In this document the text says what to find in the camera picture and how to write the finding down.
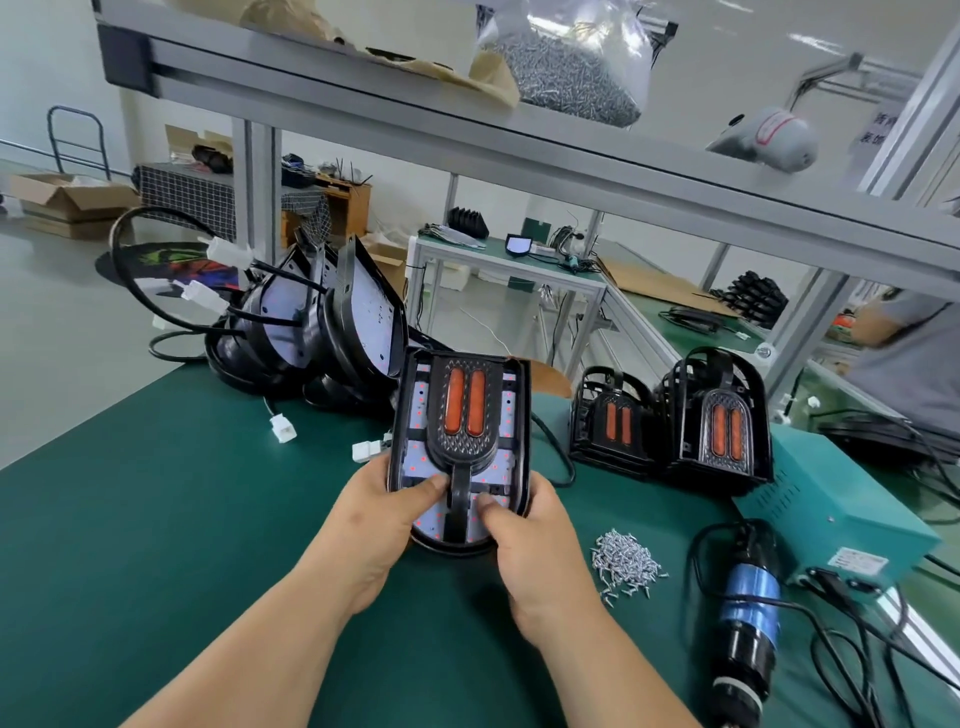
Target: right hand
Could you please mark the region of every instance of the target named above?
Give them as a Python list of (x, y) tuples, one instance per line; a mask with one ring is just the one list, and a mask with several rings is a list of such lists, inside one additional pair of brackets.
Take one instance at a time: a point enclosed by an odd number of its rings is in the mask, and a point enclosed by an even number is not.
[(497, 542), (497, 565), (516, 626), (542, 649), (547, 640), (604, 609), (557, 492), (539, 473), (530, 473), (530, 488), (533, 504), (525, 519), (489, 494), (481, 494), (477, 505)]

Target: label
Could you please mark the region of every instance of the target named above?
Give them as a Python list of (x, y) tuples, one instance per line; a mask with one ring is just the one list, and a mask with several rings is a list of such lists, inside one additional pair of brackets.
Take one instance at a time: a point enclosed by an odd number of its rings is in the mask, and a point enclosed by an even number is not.
[(778, 111), (777, 113), (771, 114), (763, 120), (756, 130), (756, 143), (765, 147), (770, 143), (770, 140), (774, 138), (775, 133), (795, 118), (797, 117), (789, 111)]
[(855, 548), (840, 548), (827, 562), (827, 566), (858, 573), (861, 576), (877, 576), (889, 563), (890, 559), (884, 559), (873, 553), (857, 551)]

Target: plastic bag of screws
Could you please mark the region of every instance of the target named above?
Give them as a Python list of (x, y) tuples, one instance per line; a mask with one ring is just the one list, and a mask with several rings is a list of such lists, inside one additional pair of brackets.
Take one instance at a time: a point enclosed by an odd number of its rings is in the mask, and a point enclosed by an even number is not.
[(503, 56), (527, 104), (621, 128), (646, 106), (653, 47), (629, 0), (513, 0), (477, 44)]
[(598, 538), (590, 554), (590, 562), (604, 585), (600, 595), (611, 608), (613, 599), (633, 596), (641, 590), (649, 599), (650, 585), (670, 575), (662, 572), (649, 548), (641, 546), (631, 534), (617, 533), (616, 529)]

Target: teal power supply box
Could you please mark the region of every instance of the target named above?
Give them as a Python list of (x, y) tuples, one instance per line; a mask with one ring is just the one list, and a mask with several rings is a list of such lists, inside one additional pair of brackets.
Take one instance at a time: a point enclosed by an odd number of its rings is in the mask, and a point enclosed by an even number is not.
[(774, 482), (734, 498), (779, 534), (788, 584), (837, 574), (858, 601), (899, 582), (940, 537), (823, 435), (770, 425)]

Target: brown paper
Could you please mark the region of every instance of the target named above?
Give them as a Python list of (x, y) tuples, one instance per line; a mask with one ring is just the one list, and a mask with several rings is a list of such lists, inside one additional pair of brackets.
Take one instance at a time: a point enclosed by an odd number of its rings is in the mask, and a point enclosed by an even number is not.
[(613, 284), (622, 291), (638, 293), (658, 301), (696, 308), (699, 311), (736, 317), (736, 312), (700, 290), (687, 279), (671, 276), (653, 268), (645, 268), (619, 260), (600, 259)]
[[(311, 45), (318, 42), (335, 42), (350, 48), (354, 47), (338, 28), (330, 25), (321, 15), (297, 0), (252, 0), (240, 16), (240, 25)], [(432, 61), (388, 61), (366, 51), (357, 49), (357, 52), (377, 63), (403, 68), (411, 73), (428, 76), (448, 84), (472, 88), (512, 109), (520, 103), (520, 91), (507, 62), (489, 51), (481, 51), (477, 54), (469, 77), (461, 76), (456, 71)]]

